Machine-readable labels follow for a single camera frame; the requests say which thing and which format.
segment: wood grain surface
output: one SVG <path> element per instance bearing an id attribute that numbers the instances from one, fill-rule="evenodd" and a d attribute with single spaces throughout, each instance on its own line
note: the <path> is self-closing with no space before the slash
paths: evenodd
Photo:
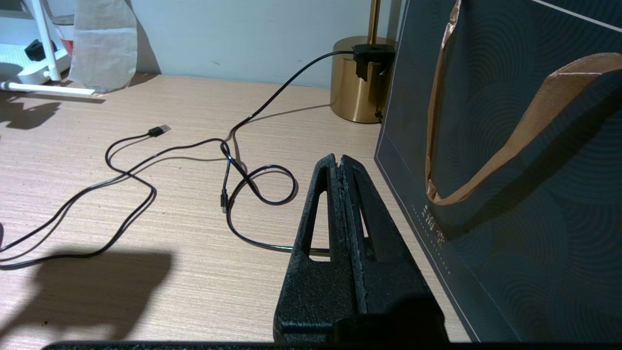
<path id="1" fill-rule="evenodd" d="M 74 193 L 115 175 L 104 163 L 110 143 L 168 124 L 172 130 L 122 149 L 127 169 L 171 146 L 224 138 L 277 89 L 263 83 L 141 75 L 128 89 L 97 98 L 0 92 L 2 245 L 43 224 Z M 369 171 L 419 268 L 438 299 L 452 341 L 468 337 L 373 161 L 379 125 L 351 123 L 327 106 L 329 91 L 289 87 L 257 121 L 236 135 L 248 169 L 280 164 L 296 176 L 299 195 L 271 207 L 248 188 L 233 212 L 238 230 L 262 242 L 291 244 L 315 163 L 347 154 Z M 272 317 L 289 255 L 253 247 L 227 228 L 220 209 L 225 162 L 217 144 L 178 151 L 140 175 L 157 198 L 108 252 L 0 272 L 0 349 L 40 349 L 63 339 L 272 341 Z M 233 172 L 230 191 L 240 176 Z M 290 182 L 258 179 L 280 199 Z M 86 252 L 103 246 L 148 195 L 134 180 L 78 201 L 49 238 L 25 257 Z M 326 207 L 313 238 L 328 247 Z M 0 253 L 11 258 L 34 240 Z"/>

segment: brass lamp pole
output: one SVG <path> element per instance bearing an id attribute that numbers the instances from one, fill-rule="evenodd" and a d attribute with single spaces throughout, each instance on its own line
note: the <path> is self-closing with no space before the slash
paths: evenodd
<path id="1" fill-rule="evenodd" d="M 380 0 L 371 1 L 367 36 L 347 37 L 333 46 L 334 51 L 351 50 L 358 44 L 386 44 L 396 42 L 377 37 Z M 368 65 L 368 79 L 356 76 L 356 62 L 352 55 L 333 56 L 333 72 L 330 84 L 330 107 L 338 116 L 357 123 L 378 123 L 379 114 L 384 115 L 384 105 L 390 75 L 379 75 L 379 64 Z"/>

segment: tan rope handle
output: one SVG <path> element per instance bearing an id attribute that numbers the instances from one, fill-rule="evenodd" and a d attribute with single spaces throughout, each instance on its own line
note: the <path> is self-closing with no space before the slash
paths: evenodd
<path id="1" fill-rule="evenodd" d="M 445 48 L 453 36 L 460 14 L 457 0 L 445 28 L 440 46 L 439 59 L 434 73 L 432 94 L 428 105 L 427 146 L 425 150 L 425 181 L 428 198 L 439 206 L 450 206 L 464 201 L 493 172 L 516 157 L 538 136 L 564 108 L 589 84 L 605 73 L 622 70 L 622 55 L 616 53 L 594 54 L 573 61 L 551 73 L 536 92 L 533 100 L 522 115 L 507 142 L 484 166 L 461 188 L 442 198 L 432 183 L 432 152 L 434 147 L 435 122 L 439 113 L 439 96 L 443 88 L 443 67 Z"/>

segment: gold lamp base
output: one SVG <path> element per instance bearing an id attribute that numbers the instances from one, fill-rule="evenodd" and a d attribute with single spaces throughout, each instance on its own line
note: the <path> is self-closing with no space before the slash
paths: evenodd
<path id="1" fill-rule="evenodd" d="M 335 43 L 333 51 L 351 50 L 354 45 L 367 44 L 368 37 L 347 37 Z M 377 44 L 396 45 L 391 39 L 378 37 Z M 379 123 L 378 113 L 384 115 L 390 74 L 378 75 L 380 64 L 368 65 L 367 81 L 356 76 L 352 55 L 333 56 L 330 84 L 330 108 L 343 119 L 357 123 Z"/>

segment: dark gift bag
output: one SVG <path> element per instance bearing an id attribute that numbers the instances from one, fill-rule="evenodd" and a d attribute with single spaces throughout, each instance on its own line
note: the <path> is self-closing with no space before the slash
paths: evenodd
<path id="1" fill-rule="evenodd" d="M 473 340 L 622 342 L 620 27 L 619 0 L 407 5 L 376 160 Z"/>

